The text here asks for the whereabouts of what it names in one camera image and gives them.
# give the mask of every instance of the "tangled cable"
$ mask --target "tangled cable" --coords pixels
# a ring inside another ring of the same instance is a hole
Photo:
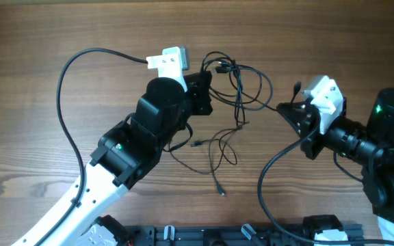
[[[215,54],[221,55],[221,56],[213,58],[213,59],[208,59],[209,56],[215,55]],[[220,74],[221,73],[228,74],[229,81],[231,82],[232,87],[236,90],[236,93],[235,94],[227,94],[224,92],[220,92],[220,91],[214,89],[212,86],[210,86],[209,87],[209,90],[210,90],[209,95],[211,95],[213,98],[215,98],[216,100],[218,100],[224,104],[234,107],[233,117],[235,119],[235,126],[236,127],[220,130],[211,139],[196,141],[191,145],[192,147],[194,147],[194,146],[202,145],[203,143],[209,143],[208,144],[208,153],[209,153],[208,158],[209,158],[209,167],[210,167],[209,171],[196,170],[196,169],[190,167],[189,165],[185,164],[184,162],[180,161],[178,158],[176,158],[174,156],[174,154],[172,152],[170,152],[170,154],[174,160],[179,162],[181,165],[184,165],[186,168],[192,170],[193,172],[196,172],[199,174],[212,174],[218,193],[220,195],[225,195],[226,191],[223,190],[221,184],[218,182],[218,180],[215,176],[215,171],[220,167],[223,159],[226,160],[231,165],[238,164],[237,154],[235,153],[233,147],[231,145],[229,145],[228,142],[231,139],[231,137],[233,136],[233,134],[235,134],[237,131],[240,131],[244,125],[249,123],[246,121],[246,110],[258,111],[258,110],[261,110],[264,108],[271,109],[272,111],[276,111],[276,110],[269,106],[269,103],[273,98],[273,84],[270,81],[270,79],[267,77],[267,75],[265,75],[263,72],[255,69],[253,67],[237,64],[234,59],[232,59],[227,54],[220,52],[220,51],[211,51],[205,56],[205,58],[202,61],[202,66],[200,68],[200,72],[203,73],[203,72],[207,71],[207,69],[210,67],[210,65],[215,62],[219,63],[218,64],[219,66],[215,67],[215,71]],[[244,92],[241,71],[252,71],[258,75],[259,88],[258,88],[258,91],[255,96],[251,96],[251,95]],[[258,97],[261,95],[261,92],[263,89],[263,79],[268,82],[268,85],[270,87],[269,96],[267,97],[265,102],[258,99]],[[249,100],[244,101],[243,96],[249,98]],[[249,106],[252,103],[257,103],[257,104],[259,104],[259,106],[255,106],[255,107]],[[220,149],[220,152],[221,152],[220,159],[218,161],[218,164],[215,167],[214,167],[214,160],[212,157],[212,150],[211,150],[212,143],[214,141],[218,141],[218,148]],[[226,147],[228,147],[228,149],[232,151],[233,156],[235,157],[235,162],[232,162],[225,154]]]

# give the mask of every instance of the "white mounting plate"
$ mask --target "white mounting plate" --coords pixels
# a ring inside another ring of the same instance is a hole
[[[172,47],[164,49],[163,55],[147,57],[148,69],[156,69],[158,77],[166,77],[179,82],[185,92],[188,90],[183,71],[189,68],[184,48]]]
[[[320,112],[320,134],[324,135],[332,122],[343,111],[343,95],[334,79],[326,75],[315,77],[302,92],[304,100],[312,98]]]
[[[315,234],[314,240],[320,240],[320,241],[347,241],[347,234],[346,232],[340,232],[337,229],[333,230],[324,230],[320,234]]]
[[[114,235],[104,226],[95,224],[77,239],[75,246],[116,246],[118,242]]]

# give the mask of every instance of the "black cable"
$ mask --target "black cable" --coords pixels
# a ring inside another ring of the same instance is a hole
[[[191,126],[188,123],[185,123],[185,126],[188,129],[188,131],[189,131],[189,137],[185,141],[183,141],[183,142],[181,142],[181,143],[179,143],[179,144],[177,144],[175,146],[172,146],[171,148],[170,148],[170,144],[171,144],[171,141],[170,141],[168,143],[168,149],[167,150],[165,148],[163,149],[164,152],[173,152],[175,150],[178,150],[179,148],[182,148],[192,138],[192,135],[194,133],[192,131]]]
[[[220,139],[222,139],[223,137],[225,137],[225,136],[227,136],[227,135],[230,135],[229,138],[228,138],[228,140],[226,141],[226,143],[228,143],[229,139],[232,137],[231,134],[233,134],[233,133],[235,133],[235,132],[241,130],[242,127],[243,127],[243,125],[244,125],[244,124],[240,124],[240,125],[237,126],[236,128],[223,129],[223,130],[219,131],[218,133],[216,133],[216,134],[212,137],[212,139],[209,141],[209,147],[208,147],[209,167],[211,168],[211,174],[212,174],[214,183],[215,183],[215,185],[216,185],[216,187],[217,187],[217,191],[218,191],[218,193],[219,193],[221,196],[225,196],[225,195],[226,195],[226,191],[223,190],[222,186],[220,185],[220,183],[219,183],[218,180],[217,180],[217,177],[215,176],[215,170],[214,170],[214,168],[213,168],[213,160],[212,160],[212,156],[211,156],[211,144],[212,144],[213,141],[215,141],[215,138],[216,138],[220,133],[223,133],[223,132],[225,132],[225,131],[228,131],[228,132],[225,133],[223,136],[221,136]],[[220,157],[220,161],[218,162],[218,165],[220,165],[223,156],[224,156],[224,148],[223,148],[223,150],[222,150],[222,155],[221,155],[221,157]]]
[[[86,185],[86,171],[84,169],[83,165],[83,160],[81,159],[80,151],[77,148],[77,145],[75,145],[75,142],[71,135],[68,132],[68,129],[66,128],[65,122],[63,121],[62,117],[62,109],[60,107],[60,92],[62,90],[62,83],[63,83],[63,78],[65,76],[66,71],[68,70],[69,65],[72,64],[74,60],[76,60],[79,56],[86,54],[86,53],[91,53],[91,52],[104,52],[104,53],[109,53],[112,55],[117,55],[126,59],[130,59],[134,62],[140,62],[143,64],[147,64],[146,60],[143,59],[138,59],[131,57],[129,55],[125,55],[123,53],[119,53],[117,51],[112,51],[109,49],[102,49],[102,48],[91,48],[91,49],[86,49],[84,51],[80,51],[74,56],[72,56],[68,62],[66,62],[66,65],[63,67],[62,72],[60,73],[59,81],[57,83],[57,94],[56,94],[56,106],[57,106],[57,117],[59,118],[59,123],[60,126],[62,127],[63,132],[65,133],[66,138],[68,138],[69,144],[71,147],[73,147],[73,150],[75,152],[75,156],[77,157],[77,161],[79,163],[79,168],[80,168],[80,185],[79,185],[79,190],[77,192],[77,195],[75,198],[71,201],[72,204],[68,208],[68,210],[63,214],[63,216],[59,219],[59,221],[35,244],[35,245],[41,245],[45,240],[63,223],[63,221],[71,214],[71,212],[74,210],[75,206],[78,205],[81,199],[81,195],[83,194],[83,191],[85,189]]]
[[[320,122],[320,116],[318,114],[318,110],[315,110],[315,115],[317,117],[316,124],[313,128],[313,130],[305,137],[297,140],[290,146],[286,147],[284,150],[279,152],[277,155],[275,155],[272,160],[270,160],[267,165],[263,168],[263,171],[261,172],[261,175],[259,176],[259,181],[258,181],[258,200],[259,204],[261,205],[261,208],[264,210],[265,214],[267,217],[272,221],[273,225],[282,233],[305,243],[312,243],[312,244],[320,244],[320,245],[360,245],[360,244],[385,244],[385,245],[394,245],[394,241],[388,241],[388,240],[382,240],[382,239],[367,239],[367,240],[359,240],[359,241],[319,241],[319,240],[312,240],[309,238],[305,238],[303,236],[298,236],[296,234],[293,234],[286,229],[284,229],[279,222],[273,217],[273,215],[270,213],[268,210],[267,206],[265,205],[264,199],[263,199],[263,191],[262,191],[262,186],[263,186],[263,181],[265,174],[267,173],[268,169],[282,156],[286,155],[286,153],[290,152],[294,148],[297,148],[299,145],[301,145],[303,142],[311,138],[318,130],[319,130],[319,122]]]
[[[221,56],[213,58],[213,59],[208,59],[208,57],[212,54],[218,54]],[[241,130],[242,126],[244,124],[247,124],[245,111],[246,110],[258,111],[258,110],[262,110],[263,108],[268,108],[268,109],[271,109],[272,111],[276,111],[276,110],[274,108],[272,108],[271,106],[269,106],[269,103],[273,98],[273,90],[274,90],[273,84],[270,81],[270,79],[263,72],[255,69],[253,67],[250,67],[250,66],[237,64],[234,59],[232,59],[227,54],[220,52],[220,51],[211,51],[208,54],[206,54],[205,58],[202,60],[202,66],[200,68],[200,72],[206,71],[208,69],[208,67],[214,62],[218,62],[220,64],[220,66],[217,66],[215,68],[215,71],[218,73],[228,74],[229,81],[230,81],[232,87],[234,88],[234,90],[236,91],[235,94],[227,94],[224,92],[220,92],[220,91],[214,89],[213,87],[209,86],[209,89],[210,89],[209,95],[210,96],[212,96],[214,99],[216,99],[222,103],[233,106],[233,108],[234,108],[233,115],[234,115],[234,119],[235,119],[236,128],[223,129],[220,132],[216,133],[212,137],[212,139],[209,141],[209,166],[211,168],[211,173],[212,173],[212,176],[214,179],[214,183],[217,187],[218,193],[220,195],[224,195],[226,192],[223,190],[223,188],[221,187],[217,178],[215,177],[215,170],[220,166],[220,163],[222,162],[223,158],[225,158],[230,164],[233,165],[233,163],[231,163],[224,155],[224,149],[228,143],[228,140],[232,137],[233,133],[237,132],[238,130]],[[241,78],[241,71],[246,71],[246,70],[254,72],[258,75],[259,88],[258,88],[258,91],[255,96],[250,96],[249,94],[244,92],[243,81]],[[270,87],[270,93],[269,93],[269,96],[265,102],[262,102],[258,99],[258,97],[261,95],[262,88],[263,88],[263,78],[264,78],[264,80],[267,81],[267,83]],[[250,100],[244,101],[243,96],[249,98]],[[259,103],[260,105],[258,107],[246,106],[246,105],[250,105],[255,102]],[[222,155],[220,157],[217,167],[214,168],[213,159],[211,157],[211,144],[213,141],[215,141],[215,139],[217,139],[217,136],[220,133],[223,133],[225,131],[227,131],[227,133],[225,133],[223,136],[221,136],[219,138],[219,144],[218,144],[219,148],[222,152]],[[224,146],[222,147],[221,141],[224,137],[227,137],[227,136],[228,136],[228,140],[225,141]]]
[[[196,146],[201,146],[204,143],[210,142],[210,139],[206,139],[206,140],[201,140],[201,141],[195,141],[194,143],[191,144],[191,147],[196,147]],[[235,150],[233,149],[233,147],[226,141],[223,141],[222,139],[214,139],[214,141],[219,141],[219,143],[224,143],[225,146],[227,146],[229,149],[231,149],[233,156],[235,158],[235,162],[232,162],[225,154],[224,154],[224,150],[220,147],[220,150],[222,151],[222,156],[224,157],[225,160],[227,160],[227,162],[231,165],[236,165],[238,164],[238,158],[237,158],[237,154],[235,153]],[[188,168],[189,170],[196,172],[198,174],[210,174],[211,170],[209,171],[199,171],[197,169],[194,169],[192,167],[190,167],[189,165],[185,164],[184,162],[182,162],[181,160],[179,160],[174,154],[173,152],[170,152],[171,157],[177,161],[178,163],[180,163],[181,165],[183,165],[184,167]],[[218,165],[213,169],[214,171],[217,171],[217,169],[221,166],[221,161],[218,163]]]
[[[357,177],[353,176],[353,175],[352,175],[351,173],[349,173],[346,169],[344,169],[344,167],[340,166],[340,164],[339,164],[338,161],[337,161],[337,153],[336,153],[336,152],[334,152],[333,159],[334,159],[335,165],[336,165],[344,174],[348,175],[350,178],[353,178],[354,180],[356,180],[356,181],[358,181],[358,182],[363,182],[360,178],[357,178]]]
[[[126,124],[130,118],[132,118],[135,115],[135,113],[129,113],[126,118],[123,120],[124,124]]]

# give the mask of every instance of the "wooden table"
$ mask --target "wooden table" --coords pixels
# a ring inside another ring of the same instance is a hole
[[[191,71],[220,50],[254,66],[274,84],[272,105],[288,101],[296,81],[335,78],[347,96],[347,116],[367,122],[378,91],[394,86],[394,1],[220,1],[0,6],[0,245],[32,227],[79,175],[73,150],[57,121],[55,90],[66,61],[85,48],[104,47],[145,58],[166,47],[189,48]],[[135,110],[155,71],[112,55],[80,57],[62,92],[64,119],[84,161],[99,137]],[[257,78],[244,75],[247,92]],[[213,86],[232,92],[225,75]],[[208,117],[192,117],[194,139],[234,126],[233,108],[213,100]],[[195,174],[165,154],[161,162],[105,214],[124,225],[222,226],[268,222],[257,199],[263,166],[297,139],[270,110],[247,112],[250,126],[233,145],[239,165],[222,164],[217,177]],[[176,139],[185,138],[181,133]],[[184,147],[177,156],[207,169],[207,148]],[[341,160],[359,176],[360,166]],[[265,201],[282,222],[335,214],[380,236],[361,185],[324,150],[315,161],[296,149],[271,168]]]

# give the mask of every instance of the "green led light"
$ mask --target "green led light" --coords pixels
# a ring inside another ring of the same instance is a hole
[[[376,113],[380,113],[382,111],[382,108],[380,105],[376,106]]]

